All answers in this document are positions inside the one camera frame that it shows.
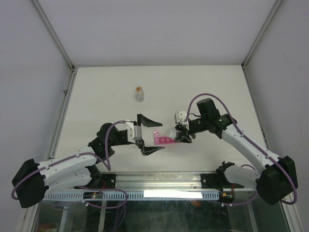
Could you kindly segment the pink pill organizer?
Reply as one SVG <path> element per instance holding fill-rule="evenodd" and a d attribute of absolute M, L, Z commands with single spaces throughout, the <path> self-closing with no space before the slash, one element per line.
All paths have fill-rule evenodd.
<path fill-rule="evenodd" d="M 166 137 L 165 132 L 160 133 L 160 130 L 154 131 L 154 144 L 155 145 L 168 145 L 168 144 L 174 144 L 175 141 Z"/>

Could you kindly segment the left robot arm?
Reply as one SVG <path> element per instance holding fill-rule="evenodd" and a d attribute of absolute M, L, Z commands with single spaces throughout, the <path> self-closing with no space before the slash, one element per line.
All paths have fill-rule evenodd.
<path fill-rule="evenodd" d="M 114 146 L 136 145 L 143 156 L 148 156 L 161 146 L 145 146 L 142 128 L 161 127 L 162 123 L 142 114 L 135 121 L 119 120 L 103 124 L 94 140 L 88 145 L 58 159 L 36 162 L 25 161 L 12 179 L 11 198 L 22 208 L 32 207 L 48 194 L 69 188 L 95 188 L 101 183 L 97 164 L 111 170 L 110 157 Z"/>

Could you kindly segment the white blue pill bottle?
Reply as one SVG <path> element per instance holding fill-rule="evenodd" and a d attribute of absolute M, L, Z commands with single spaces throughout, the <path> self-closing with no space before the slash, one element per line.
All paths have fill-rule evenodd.
<path fill-rule="evenodd" d="M 179 136 L 180 136 L 181 132 L 179 130 L 177 130 L 176 128 L 167 128 L 165 130 L 165 136 L 176 141 Z"/>

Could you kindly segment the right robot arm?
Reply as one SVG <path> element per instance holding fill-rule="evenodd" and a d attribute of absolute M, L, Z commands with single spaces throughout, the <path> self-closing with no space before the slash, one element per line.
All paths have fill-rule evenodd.
<path fill-rule="evenodd" d="M 223 162 L 216 169 L 215 178 L 208 182 L 209 186 L 222 191 L 224 187 L 238 184 L 254 189 L 269 205 L 296 203 L 296 168 L 289 156 L 282 158 L 258 145 L 237 125 L 230 113 L 220 114 L 212 99 L 198 101 L 197 107 L 200 115 L 193 120 L 189 118 L 190 111 L 174 115 L 176 126 L 170 133 L 171 138 L 177 143 L 191 143 L 197 133 L 208 131 L 234 147 L 253 166 L 253 169 L 247 169 L 233 162 Z M 289 194 L 294 196 L 291 202 L 284 200 Z"/>

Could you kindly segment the clear glass pill bottle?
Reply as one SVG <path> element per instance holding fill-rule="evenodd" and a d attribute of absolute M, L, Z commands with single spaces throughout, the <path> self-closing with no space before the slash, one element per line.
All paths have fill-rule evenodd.
<path fill-rule="evenodd" d="M 143 102 L 144 101 L 144 91 L 143 91 L 143 89 L 142 89 L 142 92 L 137 92 L 135 90 L 135 100 L 137 102 Z"/>

